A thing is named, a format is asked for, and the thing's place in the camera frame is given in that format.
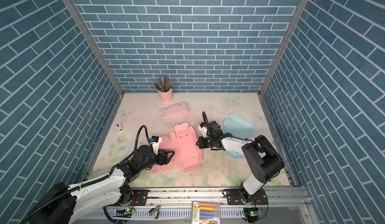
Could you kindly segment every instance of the purple marker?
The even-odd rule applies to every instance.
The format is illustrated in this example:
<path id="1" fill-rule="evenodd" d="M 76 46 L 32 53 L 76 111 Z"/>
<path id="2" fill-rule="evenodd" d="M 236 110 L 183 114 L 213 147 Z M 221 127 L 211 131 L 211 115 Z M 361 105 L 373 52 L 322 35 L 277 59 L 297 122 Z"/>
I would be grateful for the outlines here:
<path id="1" fill-rule="evenodd" d="M 213 216 L 214 212 L 212 212 L 212 211 L 199 211 L 199 215 Z"/>

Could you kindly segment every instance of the orange marker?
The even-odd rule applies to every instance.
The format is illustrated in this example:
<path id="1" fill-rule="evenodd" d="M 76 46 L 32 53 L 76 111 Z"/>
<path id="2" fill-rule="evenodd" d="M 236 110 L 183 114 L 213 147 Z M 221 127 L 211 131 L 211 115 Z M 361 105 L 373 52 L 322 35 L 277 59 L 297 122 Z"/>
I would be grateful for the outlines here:
<path id="1" fill-rule="evenodd" d="M 218 223 L 218 221 L 212 219 L 199 219 L 199 223 Z"/>

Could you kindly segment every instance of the pink pencil case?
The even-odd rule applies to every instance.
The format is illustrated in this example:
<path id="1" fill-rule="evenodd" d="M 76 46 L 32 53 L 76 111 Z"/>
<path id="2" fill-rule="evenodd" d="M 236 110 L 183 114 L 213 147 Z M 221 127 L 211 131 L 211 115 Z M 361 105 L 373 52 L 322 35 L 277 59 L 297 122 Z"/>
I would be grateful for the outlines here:
<path id="1" fill-rule="evenodd" d="M 188 111 L 190 111 L 190 109 L 186 102 L 177 103 L 175 105 L 171 105 L 160 110 L 161 117 L 164 120 L 168 120 L 178 115 L 182 115 L 184 113 L 187 113 Z"/>

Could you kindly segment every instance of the mounting plate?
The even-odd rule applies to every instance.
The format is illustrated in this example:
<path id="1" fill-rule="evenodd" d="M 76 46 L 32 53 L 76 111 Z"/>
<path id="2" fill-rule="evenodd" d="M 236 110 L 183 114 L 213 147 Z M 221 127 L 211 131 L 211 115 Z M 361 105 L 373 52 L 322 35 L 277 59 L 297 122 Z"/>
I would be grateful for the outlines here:
<path id="1" fill-rule="evenodd" d="M 225 189 L 223 191 L 226 191 L 227 195 L 227 204 L 229 206 L 235 206 L 235 205 L 244 205 L 245 203 L 241 200 L 241 195 L 239 194 L 239 189 Z M 256 201 L 253 201 L 252 203 L 248 204 L 256 204 L 256 205 L 267 205 L 267 197 L 266 193 L 263 189 L 259 189 L 256 193 Z"/>
<path id="2" fill-rule="evenodd" d="M 147 201 L 148 190 L 132 190 L 135 196 L 134 206 L 145 206 Z"/>

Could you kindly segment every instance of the yellow marker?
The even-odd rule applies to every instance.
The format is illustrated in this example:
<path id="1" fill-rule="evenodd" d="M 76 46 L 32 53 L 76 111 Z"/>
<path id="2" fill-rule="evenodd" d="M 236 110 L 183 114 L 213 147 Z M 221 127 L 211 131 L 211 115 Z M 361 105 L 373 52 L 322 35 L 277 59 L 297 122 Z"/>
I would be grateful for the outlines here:
<path id="1" fill-rule="evenodd" d="M 200 210 L 202 210 L 202 211 L 213 211 L 213 208 L 209 207 L 209 206 L 201 206 Z"/>

